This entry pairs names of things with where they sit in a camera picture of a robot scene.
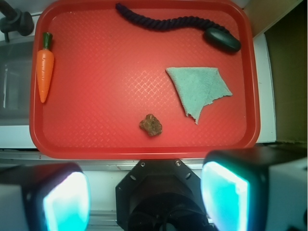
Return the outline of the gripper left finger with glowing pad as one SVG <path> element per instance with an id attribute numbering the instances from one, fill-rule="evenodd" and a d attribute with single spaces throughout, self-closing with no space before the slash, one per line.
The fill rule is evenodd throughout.
<path id="1" fill-rule="evenodd" d="M 75 163 L 1 167 L 2 231 L 84 231 L 90 185 Z"/>

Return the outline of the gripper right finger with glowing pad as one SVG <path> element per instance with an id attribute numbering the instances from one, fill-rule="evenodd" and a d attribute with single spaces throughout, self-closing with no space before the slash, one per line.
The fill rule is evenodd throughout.
<path id="1" fill-rule="evenodd" d="M 201 171 L 201 194 L 220 231 L 305 231 L 308 151 L 304 147 L 211 151 Z"/>

